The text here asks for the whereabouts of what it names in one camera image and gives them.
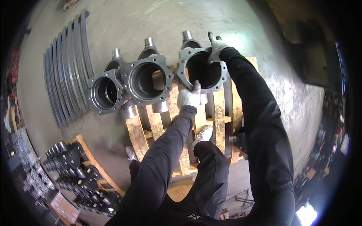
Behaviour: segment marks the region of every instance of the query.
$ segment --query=concrete floor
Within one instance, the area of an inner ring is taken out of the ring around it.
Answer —
[[[184,30],[191,30],[194,38],[206,47],[210,46],[207,32],[213,31],[243,55],[255,56],[260,74],[281,108],[292,146],[295,175],[306,164],[321,119],[324,91],[303,84],[297,76],[281,29],[265,1],[83,0],[65,12],[64,2],[38,3],[28,26],[32,28],[31,34],[21,46],[19,104],[31,142],[42,160],[46,159],[49,147],[81,133],[94,157],[121,189],[126,190],[130,185],[124,149],[129,138],[119,115],[99,116],[89,112],[68,128],[58,130],[51,114],[43,53],[63,26],[86,9],[90,12],[86,19],[87,35],[95,74],[104,70],[114,48],[121,49],[125,61],[136,60],[147,37],[154,38],[168,65],[176,64]],[[229,197],[249,188],[248,162],[233,164],[228,181]],[[232,200],[224,205],[230,214],[240,211],[240,206]],[[81,218],[92,225],[103,225],[108,220],[87,211],[82,211]]]

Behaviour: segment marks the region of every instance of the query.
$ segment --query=cylindrical bore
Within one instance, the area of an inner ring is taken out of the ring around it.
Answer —
[[[208,52],[198,52],[186,63],[190,83],[194,84],[195,80],[199,80],[202,89],[213,87],[221,77],[220,63],[209,64],[209,56]]]
[[[162,68],[151,62],[138,65],[130,75],[130,89],[139,99],[151,100],[158,97],[164,90],[166,77]]]
[[[99,109],[111,109],[117,101],[117,88],[114,82],[106,77],[96,80],[92,86],[92,100]]]

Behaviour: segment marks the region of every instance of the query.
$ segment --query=work glove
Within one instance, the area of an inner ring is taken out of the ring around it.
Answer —
[[[220,36],[216,36],[215,38],[211,31],[209,31],[207,34],[211,42],[211,54],[209,56],[209,63],[213,63],[215,61],[222,61],[220,60],[220,53],[223,49],[228,47],[228,45],[222,41]]]
[[[190,91],[185,88],[180,91],[177,97],[177,107],[181,109],[184,105],[190,105],[197,108],[201,102],[201,85],[198,80],[194,82],[194,89]]]

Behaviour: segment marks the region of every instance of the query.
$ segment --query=wooden crate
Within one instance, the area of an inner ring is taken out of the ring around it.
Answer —
[[[104,169],[98,164],[91,152],[89,151],[87,145],[83,140],[81,134],[77,135],[73,140],[68,141],[69,144],[77,141],[82,146],[84,153],[82,153],[81,164],[85,166],[94,166],[103,179],[97,180],[97,185],[99,190],[104,190],[106,192],[118,192],[122,197],[125,195],[125,192],[116,185],[116,183],[108,176]]]
[[[246,57],[256,68],[258,71],[257,60],[256,57]],[[177,66],[169,66],[169,69],[172,71],[174,75],[176,75]],[[215,126],[215,144],[216,146],[225,153],[225,123],[232,122],[233,123],[233,131],[238,129],[238,126],[241,125],[243,118],[243,107],[241,104],[241,99],[237,93],[236,86],[233,81],[231,81],[231,93],[232,93],[232,105],[233,112],[232,115],[225,116],[225,93],[224,93],[224,84],[221,86],[218,92],[214,92],[213,95],[213,106],[214,106],[214,115],[213,118],[206,118],[205,113],[205,105],[200,105],[197,110],[197,114],[194,120],[195,134],[199,132],[199,130],[204,125],[212,125]],[[170,114],[170,119],[172,120],[179,113],[179,109],[177,107],[177,96],[179,93],[178,83],[176,79],[172,82],[172,91],[170,92],[170,98],[168,100],[170,105],[170,110],[168,111]],[[132,119],[126,120],[126,125],[129,131],[130,139],[134,150],[136,152],[137,158],[139,161],[142,161],[146,151],[149,149],[149,143],[147,138],[153,137],[154,140],[159,138],[164,132],[165,129],[163,127],[163,123],[161,120],[161,115],[159,113],[153,113],[151,105],[146,106],[148,120],[150,122],[151,131],[144,130],[141,124],[140,114],[137,109],[137,116]],[[243,154],[240,152],[239,148],[236,145],[233,145],[230,162],[235,163],[239,159],[244,158]],[[180,169],[176,169],[173,173],[174,176],[178,175],[189,175],[192,172],[197,172],[197,164],[198,163],[190,163],[189,151],[186,143],[184,144],[184,148],[182,150],[182,154],[179,159]]]

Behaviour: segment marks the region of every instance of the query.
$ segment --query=sneaker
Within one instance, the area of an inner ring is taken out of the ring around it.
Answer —
[[[196,135],[196,140],[191,143],[191,151],[194,151],[195,145],[200,141],[209,141],[212,136],[212,131],[213,128],[211,125],[205,125],[202,127],[199,133]]]
[[[126,146],[126,152],[128,155],[128,160],[132,162],[132,160],[138,161],[138,158],[136,156],[135,150],[131,146]]]

